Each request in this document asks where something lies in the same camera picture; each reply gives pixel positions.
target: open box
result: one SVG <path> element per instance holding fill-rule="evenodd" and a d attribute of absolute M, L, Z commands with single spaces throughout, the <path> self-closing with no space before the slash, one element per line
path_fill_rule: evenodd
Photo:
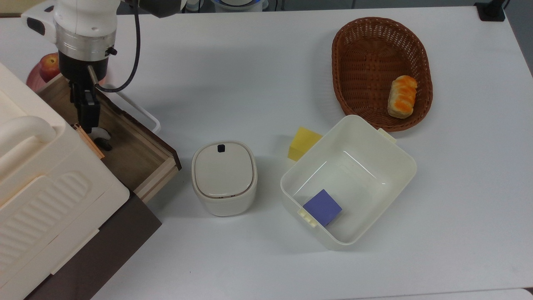
<path fill-rule="evenodd" d="M 70 87 L 57 76 L 37 94 L 69 124 L 78 122 L 70 103 Z M 113 104 L 100 91 L 100 127 L 111 133 L 111 151 L 102 151 L 102 162 L 127 188 L 147 203 L 181 169 L 176 150 L 148 128 Z"/>
<path fill-rule="evenodd" d="M 326 248 L 340 250 L 370 228 L 415 173 L 415 160 L 388 133 L 348 115 L 283 175 L 283 203 Z M 326 227 L 303 208 L 322 189 L 342 208 Z"/>

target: yellow cube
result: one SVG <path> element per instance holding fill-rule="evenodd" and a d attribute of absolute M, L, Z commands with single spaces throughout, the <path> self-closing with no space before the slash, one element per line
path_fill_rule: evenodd
<path fill-rule="evenodd" d="M 298 128 L 298 132 L 290 144 L 289 155 L 287 157 L 293 161 L 298 161 L 321 138 L 321 135 L 307 128 Z"/>

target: purple cube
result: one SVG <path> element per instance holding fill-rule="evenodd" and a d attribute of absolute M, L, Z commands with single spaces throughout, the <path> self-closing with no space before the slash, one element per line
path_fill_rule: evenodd
<path fill-rule="evenodd" d="M 315 218 L 322 226 L 328 225 L 341 212 L 342 208 L 326 192 L 320 191 L 311 198 L 303 208 Z"/>

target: white drawer unit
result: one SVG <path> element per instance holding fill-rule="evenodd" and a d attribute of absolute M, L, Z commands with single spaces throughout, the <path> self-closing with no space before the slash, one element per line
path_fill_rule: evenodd
<path fill-rule="evenodd" d="M 130 196 L 65 120 L 0 64 L 0 299 L 22 299 Z"/>

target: drawer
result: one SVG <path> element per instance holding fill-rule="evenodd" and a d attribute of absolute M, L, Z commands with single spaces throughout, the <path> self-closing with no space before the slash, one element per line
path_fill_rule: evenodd
<path fill-rule="evenodd" d="M 102 151 L 102 162 L 144 203 L 148 202 L 181 169 L 176 150 L 153 134 L 134 117 L 113 104 L 100 91 L 100 127 L 112 137 L 111 151 Z M 58 76 L 37 94 L 69 124 L 78 122 L 70 103 L 68 81 Z"/>

